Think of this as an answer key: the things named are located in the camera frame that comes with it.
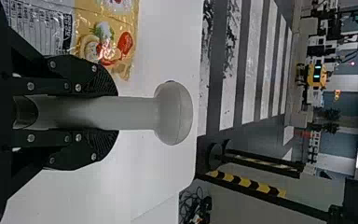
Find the machine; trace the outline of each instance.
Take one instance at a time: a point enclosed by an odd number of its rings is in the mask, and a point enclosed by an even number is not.
[[[7,200],[39,172],[104,160],[119,130],[153,130],[172,146],[192,123],[181,84],[161,84],[154,98],[118,97],[102,65],[41,55],[7,26],[0,3],[0,221]]]

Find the yellow machine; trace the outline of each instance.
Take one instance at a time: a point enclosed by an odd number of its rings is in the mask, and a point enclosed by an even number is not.
[[[327,78],[327,69],[324,64],[310,64],[307,82],[311,87],[325,88]]]

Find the black and yellow striped barrier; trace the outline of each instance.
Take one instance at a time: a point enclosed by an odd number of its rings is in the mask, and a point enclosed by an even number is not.
[[[217,180],[226,181],[232,185],[246,188],[248,190],[257,191],[259,193],[263,193],[269,196],[280,197],[280,198],[285,198],[286,196],[286,190],[277,189],[270,185],[262,184],[254,180],[243,178],[237,175],[226,174],[220,171],[212,171],[206,175],[215,178]]]
[[[226,150],[223,155],[215,155],[222,162],[232,162],[259,170],[268,171],[278,175],[286,175],[299,179],[304,169],[303,164],[284,161],[275,158],[255,155],[238,150]]]
[[[212,171],[206,175],[196,174],[196,178],[215,184],[225,189],[231,189],[238,193],[251,196],[267,203],[297,211],[301,214],[316,217],[320,220],[329,220],[329,213],[286,199],[286,190],[261,184],[256,181],[237,175],[226,174],[220,171]]]
[[[278,169],[297,172],[296,168],[293,168],[291,166],[284,165],[284,164],[277,164],[277,163],[273,163],[273,162],[269,162],[269,161],[260,161],[260,160],[256,160],[256,159],[252,159],[252,158],[246,158],[246,157],[243,157],[240,155],[234,155],[234,157],[237,159],[243,160],[243,161],[250,161],[250,162],[254,162],[257,164],[261,164],[261,165],[267,165],[267,166],[271,166],[271,167],[278,168]]]

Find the yellow and black hazard stripe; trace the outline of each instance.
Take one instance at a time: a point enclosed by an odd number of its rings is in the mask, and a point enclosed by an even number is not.
[[[258,191],[260,193],[264,193],[270,196],[275,196],[279,198],[285,198],[286,190],[277,189],[267,184],[262,184],[254,180],[250,180],[247,178],[243,178],[237,175],[226,174],[220,171],[212,171],[207,176],[213,177],[217,180],[226,181],[232,185],[241,186],[243,188],[247,188],[249,190]]]
[[[267,157],[265,160],[260,160],[257,158],[247,157],[245,155],[226,152],[222,156],[216,156],[216,158],[220,159],[223,162],[232,162],[232,163],[235,163],[238,165],[248,166],[248,167],[258,169],[258,170],[272,172],[272,173],[278,174],[278,175],[286,175],[286,176],[289,176],[292,178],[299,179],[301,176],[302,171],[299,171],[298,168],[295,167],[295,165],[299,166],[299,164],[295,164],[294,162],[282,161],[280,163],[277,163],[275,161],[280,161],[280,160],[273,159],[273,158],[267,158]]]
[[[250,162],[254,162],[254,163],[258,163],[261,165],[267,165],[267,166],[271,166],[277,169],[283,169],[286,171],[293,171],[293,172],[297,172],[296,168],[293,168],[291,166],[285,165],[285,164],[277,164],[274,162],[269,162],[269,161],[261,161],[261,160],[256,160],[256,159],[252,159],[252,158],[246,158],[240,155],[236,155],[234,156],[235,158],[239,159],[239,160],[243,160],[243,161],[250,161]]]

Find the striped floor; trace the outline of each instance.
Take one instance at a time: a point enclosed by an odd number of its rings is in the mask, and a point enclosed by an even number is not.
[[[285,113],[292,31],[280,4],[204,0],[199,136]]]

